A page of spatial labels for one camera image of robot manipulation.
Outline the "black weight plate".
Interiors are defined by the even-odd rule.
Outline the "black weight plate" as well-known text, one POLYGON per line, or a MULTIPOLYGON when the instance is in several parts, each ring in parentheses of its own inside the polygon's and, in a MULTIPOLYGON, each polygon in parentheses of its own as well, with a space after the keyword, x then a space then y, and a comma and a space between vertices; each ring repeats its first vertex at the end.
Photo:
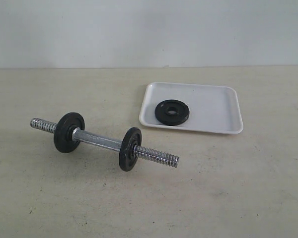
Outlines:
POLYGON ((128 172, 135 166, 138 158, 134 154, 134 147, 141 145, 141 142, 142 134, 140 129, 131 127, 126 132, 119 151, 119 166, 121 170, 128 172))
POLYGON ((161 101, 154 111, 156 119, 168 126, 183 124, 190 115, 189 107, 182 101, 169 99, 161 101))

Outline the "black round plastic disc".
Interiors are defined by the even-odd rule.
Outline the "black round plastic disc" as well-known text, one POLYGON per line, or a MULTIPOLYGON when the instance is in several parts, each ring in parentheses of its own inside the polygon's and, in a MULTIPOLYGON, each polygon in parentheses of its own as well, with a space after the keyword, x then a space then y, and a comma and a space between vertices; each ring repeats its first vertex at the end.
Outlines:
POLYGON ((80 141, 73 140, 76 128, 85 129, 85 121, 79 113, 67 113, 59 120, 54 131, 54 146, 59 152, 70 153, 79 146, 80 141))

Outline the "chrome threaded dumbbell bar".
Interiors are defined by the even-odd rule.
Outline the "chrome threaded dumbbell bar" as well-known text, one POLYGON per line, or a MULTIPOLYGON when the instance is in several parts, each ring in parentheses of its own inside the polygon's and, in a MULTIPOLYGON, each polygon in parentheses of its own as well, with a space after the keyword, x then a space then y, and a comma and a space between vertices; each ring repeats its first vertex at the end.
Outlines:
MULTIPOLYGON (((33 118, 30 122, 32 128, 54 134, 57 123, 44 119, 33 118)), ((102 135, 76 128, 73 132, 73 140, 113 150, 119 153, 122 141, 108 138, 102 135)), ((156 162, 165 166, 176 168, 179 164, 179 157, 170 153, 154 150, 138 145, 134 147, 134 154, 137 158, 156 162)))

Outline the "white plastic tray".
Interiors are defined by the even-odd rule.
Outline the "white plastic tray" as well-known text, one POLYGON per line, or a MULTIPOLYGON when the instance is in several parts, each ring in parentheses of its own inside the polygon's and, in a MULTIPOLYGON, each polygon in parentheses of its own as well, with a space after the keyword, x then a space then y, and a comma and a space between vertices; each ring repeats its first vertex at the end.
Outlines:
POLYGON ((147 127, 219 134, 243 131, 237 93, 226 86, 153 82, 146 88, 139 114, 147 127), (189 108, 188 119, 180 125, 164 125, 155 117, 155 108, 164 100, 178 100, 189 108))

